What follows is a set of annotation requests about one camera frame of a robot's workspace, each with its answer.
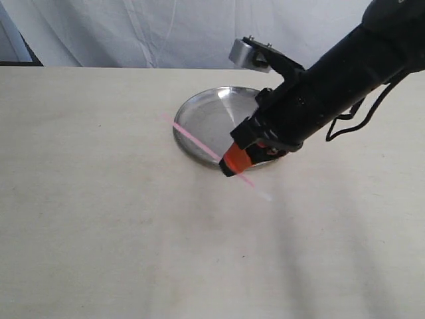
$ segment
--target white backdrop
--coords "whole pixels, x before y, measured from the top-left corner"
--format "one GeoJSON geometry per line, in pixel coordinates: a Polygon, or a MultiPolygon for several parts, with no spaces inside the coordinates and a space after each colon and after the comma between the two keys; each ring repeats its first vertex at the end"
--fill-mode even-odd
{"type": "Polygon", "coordinates": [[[47,66],[231,68],[255,36],[311,66],[371,0],[0,0],[47,66]]]}

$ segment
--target white table surface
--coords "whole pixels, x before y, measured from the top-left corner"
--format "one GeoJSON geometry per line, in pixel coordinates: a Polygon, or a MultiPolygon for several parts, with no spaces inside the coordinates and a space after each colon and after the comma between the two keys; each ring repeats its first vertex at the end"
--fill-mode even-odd
{"type": "Polygon", "coordinates": [[[271,203],[161,121],[208,88],[279,83],[0,68],[0,318],[423,318],[425,74],[361,132],[250,172],[271,203]]]}

